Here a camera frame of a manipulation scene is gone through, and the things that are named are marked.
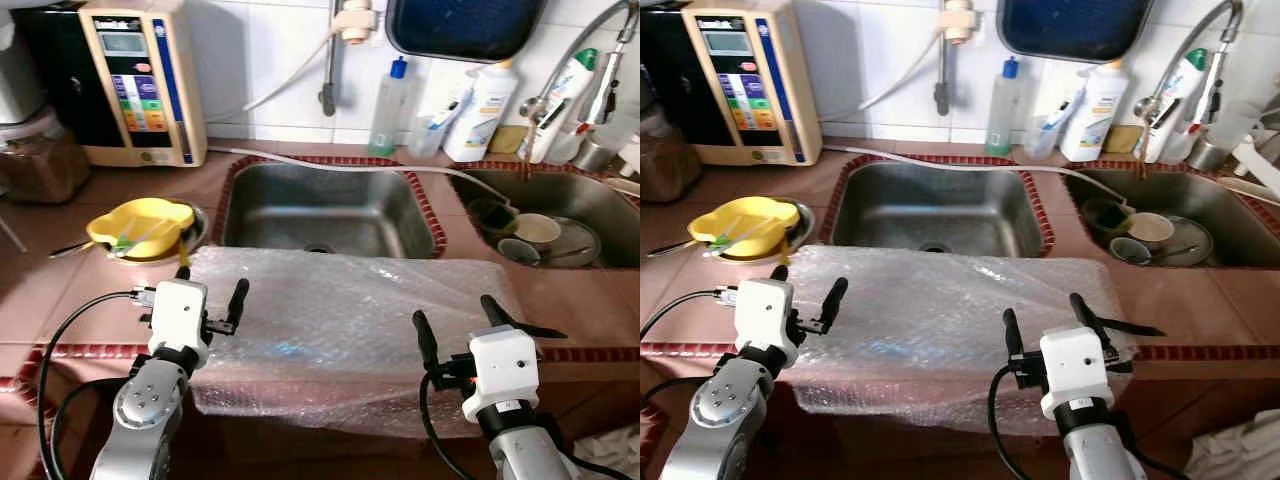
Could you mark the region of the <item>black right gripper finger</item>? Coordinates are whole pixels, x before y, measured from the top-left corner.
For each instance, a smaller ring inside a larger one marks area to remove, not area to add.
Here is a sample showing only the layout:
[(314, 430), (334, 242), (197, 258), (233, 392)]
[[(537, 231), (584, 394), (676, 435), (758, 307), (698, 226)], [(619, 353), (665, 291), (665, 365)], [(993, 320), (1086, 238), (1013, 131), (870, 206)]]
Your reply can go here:
[(416, 332), (419, 351), (422, 358), (422, 367), (426, 372), (434, 375), (439, 367), (438, 361), (438, 343), (430, 323), (422, 310), (415, 310), (412, 314), (412, 324)]
[(1075, 292), (1070, 293), (1069, 303), (1071, 306), (1073, 312), (1076, 316), (1076, 320), (1082, 325), (1093, 330), (1098, 337), (1107, 335), (1105, 319), (1094, 314), (1094, 311), (1087, 305), (1082, 294)]
[(511, 326), (516, 330), (524, 329), (521, 324), (517, 323), (492, 294), (483, 294), (480, 297), (480, 303), (490, 326)]
[(1002, 314), (1004, 339), (1007, 349), (1007, 365), (1012, 371), (1021, 371), (1025, 362), (1025, 348), (1021, 332), (1018, 325), (1018, 316), (1012, 308), (1005, 308)]

